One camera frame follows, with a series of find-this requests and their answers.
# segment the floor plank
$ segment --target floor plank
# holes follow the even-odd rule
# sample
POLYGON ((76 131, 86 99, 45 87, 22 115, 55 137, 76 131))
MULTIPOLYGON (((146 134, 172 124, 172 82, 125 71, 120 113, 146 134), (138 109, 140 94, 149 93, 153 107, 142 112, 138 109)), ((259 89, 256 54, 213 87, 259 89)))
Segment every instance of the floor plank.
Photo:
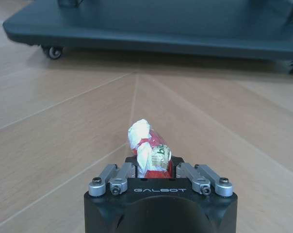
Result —
POLYGON ((293 112, 293 77, 285 77, 280 81, 271 78, 270 82, 260 82, 258 79, 253 79, 239 81, 238 83, 293 112))
POLYGON ((125 53, 69 51, 71 58, 51 61, 38 48, 0 50, 0 128, 133 72, 138 65, 136 57, 125 53))
POLYGON ((293 231, 293 191, 285 188, 293 190, 293 172, 156 77, 140 74, 133 121, 143 117, 175 156, 208 164, 232 180, 239 196, 237 232, 293 231))
POLYGON ((126 142, 135 76, 0 130, 0 222, 126 142))
POLYGON ((32 0, 0 0, 0 20, 6 20, 31 2, 32 0))
POLYGON ((0 227, 0 233, 84 233, 83 195, 107 164, 123 164, 127 144, 0 227))
POLYGON ((172 66, 146 68, 144 73, 293 171, 292 111, 240 85, 234 73, 172 66))

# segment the white plastic wrapper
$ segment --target white plastic wrapper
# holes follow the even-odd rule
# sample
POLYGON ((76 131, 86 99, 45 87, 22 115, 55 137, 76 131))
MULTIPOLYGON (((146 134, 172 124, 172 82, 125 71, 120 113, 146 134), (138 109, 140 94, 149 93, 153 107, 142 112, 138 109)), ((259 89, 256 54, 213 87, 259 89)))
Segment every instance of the white plastic wrapper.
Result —
POLYGON ((138 177, 169 178, 171 150, 150 124, 141 119, 128 130, 128 141, 137 155, 138 177))

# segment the floor seam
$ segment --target floor seam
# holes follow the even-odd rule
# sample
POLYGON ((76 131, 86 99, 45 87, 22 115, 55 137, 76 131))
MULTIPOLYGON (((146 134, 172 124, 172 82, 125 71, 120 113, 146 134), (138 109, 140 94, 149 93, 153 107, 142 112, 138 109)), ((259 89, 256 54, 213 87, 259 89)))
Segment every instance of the floor seam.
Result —
POLYGON ((251 93, 254 93, 254 94, 260 96, 261 98, 265 99, 266 101, 269 101, 271 104, 277 106, 278 108, 282 109, 283 111, 286 111, 289 114, 292 114, 293 115, 293 111, 291 109, 287 108, 284 104, 279 103, 279 102, 276 102, 276 101, 272 100, 271 98, 263 95, 260 92, 256 92, 255 90, 253 90, 253 89, 247 87, 245 84, 243 84, 242 81, 236 81, 236 83, 239 86, 241 86, 242 88, 244 88, 245 90, 250 91, 251 93))
POLYGON ((96 162, 92 163, 91 165, 87 166, 86 168, 84 168, 82 171, 80 171, 79 173, 75 174, 74 176, 72 176, 70 179, 66 180, 65 182, 63 182, 62 184, 58 185, 57 187, 53 188, 51 191, 47 192, 46 194, 44 194, 43 196, 41 196, 40 198, 38 198, 37 200, 33 201, 32 203, 30 203, 29 205, 27 205, 26 207, 24 207, 23 209, 17 211, 15 214, 11 215, 10 217, 8 217, 6 220, 4 220, 3 222, 0 223, 0 227, 3 226, 5 223, 7 223, 8 221, 10 221, 11 219, 13 219, 14 217, 16 217, 17 215, 19 215, 20 213, 24 212, 25 210, 29 209, 30 207, 34 206, 35 204, 37 204, 39 201, 43 200, 45 197, 47 197, 48 195, 52 194, 53 192, 55 192, 56 190, 58 190, 59 188, 63 187, 64 185, 66 185, 67 183, 69 183, 71 180, 73 180, 74 178, 78 177, 79 175, 83 174, 84 172, 86 172, 88 169, 90 169, 91 167, 93 167, 94 165, 96 165, 97 163, 101 162, 102 160, 108 158, 111 154, 113 154, 114 152, 118 151, 120 148, 122 148, 123 146, 125 146, 127 144, 124 143, 121 146, 119 146, 118 148, 114 149, 113 151, 111 151, 110 153, 106 154, 105 156, 101 157, 100 159, 98 159, 96 162))
POLYGON ((135 108, 136 96, 137 96, 137 87, 138 87, 138 83, 139 83, 139 76, 140 76, 140 59, 139 59, 138 71, 137 71, 137 75, 136 75, 136 79, 135 79, 135 87, 134 87, 135 89, 133 91, 128 128, 131 127, 132 120, 133 120, 134 108, 135 108))
POLYGON ((105 82, 105 83, 103 83, 103 84, 101 84, 101 85, 99 85, 99 86, 96 86, 96 87, 92 88, 92 89, 89 89, 89 90, 84 91, 84 92, 82 92, 82 93, 79 93, 79 94, 77 94, 77 95, 71 96, 71 97, 69 97, 69 98, 67 98, 67 99, 65 99, 65 100, 63 100, 63 101, 61 101, 61 102, 59 102, 59 103, 57 103, 57 104, 54 104, 54 105, 49 106, 49 107, 47 107, 47 108, 44 108, 44 109, 42 109, 42 110, 40 110, 40 111, 37 111, 37 112, 35 112, 35 113, 31 114, 31 115, 25 116, 25 117, 23 117, 23 118, 21 118, 21 119, 18 119, 18 120, 13 121, 13 122, 11 122, 11 123, 9 123, 9 124, 6 124, 6 125, 0 127, 0 130, 4 129, 4 128, 10 126, 10 125, 13 125, 13 124, 16 124, 16 123, 18 123, 18 122, 21 122, 21 121, 23 121, 23 120, 25 120, 25 119, 27 119, 27 118, 32 117, 32 116, 35 116, 35 115, 37 115, 37 114, 39 114, 39 113, 41 113, 41 112, 44 112, 45 110, 48 110, 48 109, 50 109, 50 108, 52 108, 52 107, 58 106, 58 105, 60 105, 60 104, 62 104, 62 103, 64 103, 64 102, 66 102, 66 101, 72 100, 72 99, 77 98, 77 97, 79 97, 79 96, 82 96, 82 95, 84 95, 84 94, 86 94, 86 93, 88 93, 88 92, 94 91, 94 90, 96 90, 96 89, 98 89, 98 88, 100 88, 100 87, 103 87, 103 86, 105 86, 105 85, 107 85, 107 84, 110 84, 110 83, 112 83, 112 82, 114 82, 114 81, 117 81, 117 80, 119 80, 119 79, 122 79, 122 78, 124 78, 124 77, 126 77, 126 76, 128 76, 128 75, 133 74, 134 72, 136 72, 136 70, 134 70, 134 71, 132 71, 132 72, 130 72, 130 73, 124 74, 124 75, 122 75, 122 76, 119 76, 119 77, 117 77, 117 78, 115 78, 115 79, 112 79, 112 80, 110 80, 110 81, 108 81, 108 82, 105 82))
POLYGON ((188 105, 190 105, 192 108, 198 109, 202 114, 205 114, 207 117, 209 117, 213 122, 215 122, 218 126, 224 128, 225 130, 227 130, 229 133, 231 133, 234 136, 237 136, 240 138, 240 140, 242 140, 243 142, 245 142, 246 144, 248 144, 253 150, 257 151, 259 154, 261 154, 262 156, 264 156, 266 159, 270 160, 272 163, 276 164, 277 166, 281 167, 282 169, 286 170, 290 175, 293 176, 293 171, 291 171, 290 169, 286 168, 283 164, 279 163, 277 160, 273 159, 271 156, 269 156, 267 153, 265 153, 264 151, 262 151, 260 148, 256 147, 255 145, 253 145, 252 143, 248 142, 247 140, 245 140, 241 135, 239 135, 238 133, 236 133, 235 131, 231 130, 230 128, 226 127, 225 125, 223 125, 222 123, 220 123, 219 121, 217 121, 216 119, 214 119, 212 116, 210 116, 208 113, 202 111, 198 106, 192 104, 191 102, 189 102, 187 99, 185 99, 184 97, 182 97, 181 95, 179 95, 178 93, 176 93, 175 91, 173 91, 172 89, 170 89, 169 87, 167 87, 166 85, 164 85, 163 83, 159 82, 158 80, 149 77, 149 79, 152 80, 152 82, 156 83, 157 86, 161 87, 162 89, 164 89, 166 92, 172 92, 175 96, 177 96, 179 99, 181 99, 183 102, 186 102, 188 105))
POLYGON ((22 73, 22 72, 25 72, 25 71, 28 71, 28 70, 31 70, 32 68, 31 67, 25 67, 23 68, 22 70, 18 70, 18 71, 14 71, 12 73, 9 73, 9 74, 4 74, 4 75, 0 75, 0 80, 4 79, 4 78, 7 78, 9 76, 13 76, 13 75, 18 75, 19 73, 22 73))

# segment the screw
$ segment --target screw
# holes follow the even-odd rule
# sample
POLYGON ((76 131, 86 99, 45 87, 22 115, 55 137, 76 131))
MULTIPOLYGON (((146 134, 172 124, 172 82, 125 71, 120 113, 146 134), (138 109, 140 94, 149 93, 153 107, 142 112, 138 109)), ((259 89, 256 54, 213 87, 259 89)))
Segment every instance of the screw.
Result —
POLYGON ((93 184, 99 184, 99 183, 101 183, 101 178, 100 177, 93 178, 93 184))
POLYGON ((201 187, 200 191, 203 195, 208 196, 211 193, 211 190, 208 186, 201 187))
POLYGON ((115 186, 115 187, 111 190, 111 192, 112 192, 112 195, 113 195, 113 196, 117 196, 117 195, 120 194, 121 189, 120 189, 118 186, 115 186))
POLYGON ((229 183, 229 179, 226 177, 221 177, 220 178, 220 183, 229 183))

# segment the plastic wrapper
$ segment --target plastic wrapper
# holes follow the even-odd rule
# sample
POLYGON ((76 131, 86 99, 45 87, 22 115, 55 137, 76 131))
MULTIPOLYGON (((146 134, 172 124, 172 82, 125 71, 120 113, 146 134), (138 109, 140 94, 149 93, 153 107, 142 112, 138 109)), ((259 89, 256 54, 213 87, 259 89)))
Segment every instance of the plastic wrapper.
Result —
POLYGON ((128 130, 130 148, 138 161, 139 178, 171 178, 171 150, 150 124, 141 119, 128 130))

